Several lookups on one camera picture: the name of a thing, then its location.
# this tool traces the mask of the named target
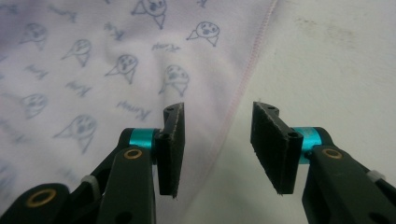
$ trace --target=teal spacer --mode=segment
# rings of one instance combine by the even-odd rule
[[[152,137],[154,129],[134,129],[129,139],[129,146],[136,145],[146,149],[152,149]]]
[[[312,127],[299,127],[299,128],[292,128],[297,133],[303,135],[303,148],[301,150],[300,156],[300,164],[309,164],[309,159],[305,157],[305,153],[311,151],[314,146],[322,145],[322,141],[318,131]]]

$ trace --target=white fabric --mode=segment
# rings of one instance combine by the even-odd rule
[[[2,1],[0,211],[24,191],[73,190],[124,128],[161,128],[184,102],[178,223],[223,142],[256,62],[272,0]]]

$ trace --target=fabric cloth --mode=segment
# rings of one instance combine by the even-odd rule
[[[39,184],[74,190],[124,128],[161,128],[163,109],[184,102],[179,194],[156,195],[157,222],[178,223],[219,152],[275,3],[2,1],[0,212]]]

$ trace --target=pink seam line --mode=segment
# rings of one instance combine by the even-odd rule
[[[207,166],[205,168],[205,171],[202,172],[202,174],[199,176],[198,179],[203,179],[205,176],[208,175],[209,171],[212,169],[212,166],[214,164],[214,161],[218,158],[219,155],[219,150],[213,150],[214,148],[219,148],[221,147],[221,145],[224,142],[224,139],[226,137],[226,134],[228,133],[231,123],[232,123],[232,119],[233,119],[233,115],[236,112],[237,107],[239,106],[239,103],[242,99],[243,93],[245,92],[247,85],[248,85],[248,81],[251,78],[251,75],[253,73],[253,70],[255,68],[255,65],[257,64],[258,58],[259,58],[259,53],[260,53],[260,49],[262,47],[262,40],[263,40],[263,36],[264,33],[268,27],[269,21],[270,21],[270,17],[272,15],[272,13],[274,12],[274,9],[276,7],[276,3],[277,0],[273,0],[271,3],[270,8],[268,9],[266,16],[264,17],[262,24],[260,26],[259,32],[256,34],[256,38],[254,40],[253,43],[253,49],[251,51],[250,54],[250,59],[248,61],[247,64],[247,69],[245,70],[245,73],[243,75],[241,84],[239,85],[238,90],[236,91],[235,97],[233,98],[232,102],[231,102],[231,106],[230,109],[227,112],[227,116],[224,120],[223,125],[221,126],[219,135],[217,136],[215,142],[213,143],[212,147],[211,147],[211,152],[212,154],[209,155],[209,159],[211,159],[211,162],[209,163],[210,165]]]

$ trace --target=brass screw insert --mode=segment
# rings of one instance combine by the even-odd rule
[[[34,194],[32,194],[29,199],[26,201],[26,206],[35,208],[46,203],[49,203],[53,198],[55,198],[56,190],[55,189],[42,189]]]

